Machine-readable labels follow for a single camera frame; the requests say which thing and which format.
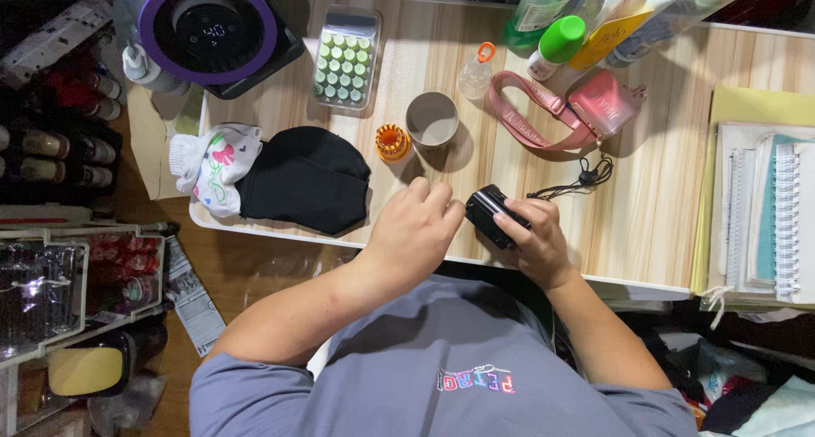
desk surface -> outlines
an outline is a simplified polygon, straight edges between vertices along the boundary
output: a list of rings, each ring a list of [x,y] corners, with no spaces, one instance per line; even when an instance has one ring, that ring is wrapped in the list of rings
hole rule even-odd
[[[257,124],[264,139],[302,125],[321,126],[341,135],[372,169],[368,220],[344,235],[331,237],[290,223],[238,216],[213,218],[193,197],[190,214],[201,226],[359,247],[368,242],[372,222],[391,195],[416,176],[426,176],[431,183],[448,182],[454,197],[462,201],[490,183],[520,198],[576,179],[581,154],[550,152],[538,157],[497,122],[488,102],[470,101],[455,88],[461,65],[474,56],[481,42],[501,41],[511,9],[420,0],[278,3],[293,17],[295,26],[301,22],[308,53],[237,100],[208,95],[202,130],[236,121]],[[314,55],[325,9],[332,3],[377,9],[383,16],[377,92],[361,112],[323,107],[310,99]],[[590,195],[555,199],[573,262],[585,275],[609,282],[687,288],[713,87],[723,84],[815,93],[813,60],[815,39],[806,36],[700,26],[633,67],[617,71],[617,77],[628,85],[646,84],[648,100],[637,120],[601,147],[615,161],[611,181]],[[525,62],[524,57],[496,44],[493,72],[509,69],[526,75]],[[556,75],[547,85],[558,91],[565,80]],[[452,143],[443,150],[414,152],[406,161],[386,165],[373,148],[376,129],[386,122],[403,125],[410,101],[432,90],[451,97],[458,108],[461,125]],[[531,107],[520,90],[507,89],[504,94],[544,136],[555,140],[568,133],[543,109]],[[592,149],[585,156],[594,165],[600,151]],[[485,243],[489,241],[464,221],[448,258],[495,264],[495,250]]]

black camera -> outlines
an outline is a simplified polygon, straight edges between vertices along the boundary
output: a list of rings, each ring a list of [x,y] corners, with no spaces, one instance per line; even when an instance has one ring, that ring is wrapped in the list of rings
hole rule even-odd
[[[507,196],[498,189],[498,186],[490,184],[480,191],[475,192],[465,205],[467,209],[467,219],[469,219],[475,228],[483,233],[484,236],[498,246],[499,249],[506,249],[513,241],[512,238],[504,233],[504,231],[495,224],[495,221],[492,220],[493,214],[503,213],[505,216],[514,219],[515,222],[524,226],[527,230],[532,228],[529,221],[504,206],[504,200],[506,199]]]

hand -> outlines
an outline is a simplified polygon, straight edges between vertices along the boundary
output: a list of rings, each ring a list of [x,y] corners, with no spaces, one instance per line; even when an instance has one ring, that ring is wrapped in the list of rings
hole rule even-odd
[[[426,178],[413,179],[379,213],[368,246],[354,261],[382,275],[398,293],[393,297],[418,286],[441,265],[464,220],[464,204],[452,194],[444,182],[431,191]]]
[[[569,262],[557,205],[537,199],[506,199],[504,205],[532,224],[526,230],[508,216],[496,213],[495,223],[515,240],[515,264],[543,290],[564,286],[575,267]]]

pink lanyard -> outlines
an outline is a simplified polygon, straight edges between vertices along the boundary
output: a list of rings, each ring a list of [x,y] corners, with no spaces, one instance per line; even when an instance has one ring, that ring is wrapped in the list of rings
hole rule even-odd
[[[506,86],[523,90],[532,98],[532,101],[575,131],[559,143],[550,143],[511,104],[501,98],[499,85],[504,80],[506,80]],[[492,77],[490,103],[492,103],[495,112],[498,113],[498,120],[515,137],[515,140],[530,148],[545,149],[547,151],[580,149],[597,140],[597,135],[577,117],[577,114],[565,107],[565,101],[562,98],[555,96],[555,94],[543,87],[535,86],[535,84],[512,71],[501,71]]]

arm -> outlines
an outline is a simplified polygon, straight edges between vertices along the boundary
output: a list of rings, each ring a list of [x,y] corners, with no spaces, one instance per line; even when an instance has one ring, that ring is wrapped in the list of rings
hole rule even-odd
[[[569,329],[588,379],[621,387],[671,388],[645,345],[569,262],[557,206],[509,199],[506,206],[528,220],[532,231],[501,214],[495,215],[495,222],[515,240],[518,269],[544,290]]]
[[[205,361],[219,353],[267,364],[302,366],[337,330],[418,286],[443,261],[464,219],[441,183],[425,178],[385,206],[368,246],[350,263],[264,297],[223,331]]]

